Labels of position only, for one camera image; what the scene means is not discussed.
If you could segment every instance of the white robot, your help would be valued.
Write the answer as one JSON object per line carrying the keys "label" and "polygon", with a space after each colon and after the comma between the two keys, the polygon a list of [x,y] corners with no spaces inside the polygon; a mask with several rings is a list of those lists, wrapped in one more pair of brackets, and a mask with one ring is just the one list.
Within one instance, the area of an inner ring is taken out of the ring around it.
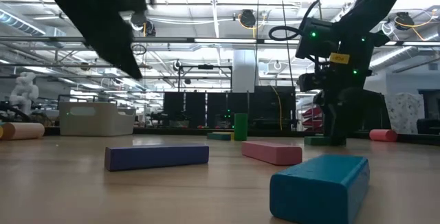
{"label": "white robot", "polygon": [[31,114],[32,101],[39,97],[39,88],[34,85],[35,74],[23,72],[16,78],[16,86],[12,90],[9,98],[11,105],[19,105],[20,110],[26,114]]}

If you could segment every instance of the blue block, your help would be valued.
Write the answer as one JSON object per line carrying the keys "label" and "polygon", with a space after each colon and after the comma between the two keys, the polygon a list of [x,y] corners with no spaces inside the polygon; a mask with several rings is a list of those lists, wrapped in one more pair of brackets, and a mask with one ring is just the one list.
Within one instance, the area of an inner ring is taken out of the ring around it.
{"label": "blue block", "polygon": [[369,187],[364,157],[322,155],[270,179],[270,212],[301,224],[352,224]]}
{"label": "blue block", "polygon": [[157,168],[208,163],[206,145],[150,145],[105,148],[105,168],[109,171]]}

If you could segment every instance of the pink block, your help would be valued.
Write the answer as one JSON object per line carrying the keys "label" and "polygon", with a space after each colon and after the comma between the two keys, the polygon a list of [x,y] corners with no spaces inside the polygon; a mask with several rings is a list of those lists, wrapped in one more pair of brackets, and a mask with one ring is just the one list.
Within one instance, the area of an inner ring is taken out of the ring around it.
{"label": "pink block", "polygon": [[241,154],[277,166],[303,162],[302,148],[269,142],[241,142]]}

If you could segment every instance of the table surface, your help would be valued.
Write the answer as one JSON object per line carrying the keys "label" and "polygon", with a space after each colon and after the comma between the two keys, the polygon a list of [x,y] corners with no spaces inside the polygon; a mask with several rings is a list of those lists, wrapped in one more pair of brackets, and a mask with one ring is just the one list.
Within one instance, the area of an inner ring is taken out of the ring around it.
{"label": "table surface", "polygon": [[[350,139],[346,147],[301,138],[254,138],[321,154],[361,155],[371,167],[357,224],[440,223],[440,148]],[[209,164],[125,172],[104,169],[106,146],[201,143]],[[269,211],[273,166],[243,157],[240,142],[202,136],[44,137],[0,142],[0,223],[288,223]]]}

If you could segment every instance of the pink foam roller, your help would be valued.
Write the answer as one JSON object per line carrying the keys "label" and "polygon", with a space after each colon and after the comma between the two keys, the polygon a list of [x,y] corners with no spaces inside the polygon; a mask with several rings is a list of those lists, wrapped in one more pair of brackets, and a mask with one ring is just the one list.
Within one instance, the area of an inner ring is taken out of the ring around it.
{"label": "pink foam roller", "polygon": [[397,133],[392,130],[372,130],[370,139],[377,142],[396,142]]}
{"label": "pink foam roller", "polygon": [[277,166],[291,166],[303,162],[302,148],[269,142],[242,142],[241,154]]}
{"label": "pink foam roller", "polygon": [[44,135],[44,126],[39,123],[5,123],[3,127],[4,140],[38,139]]}

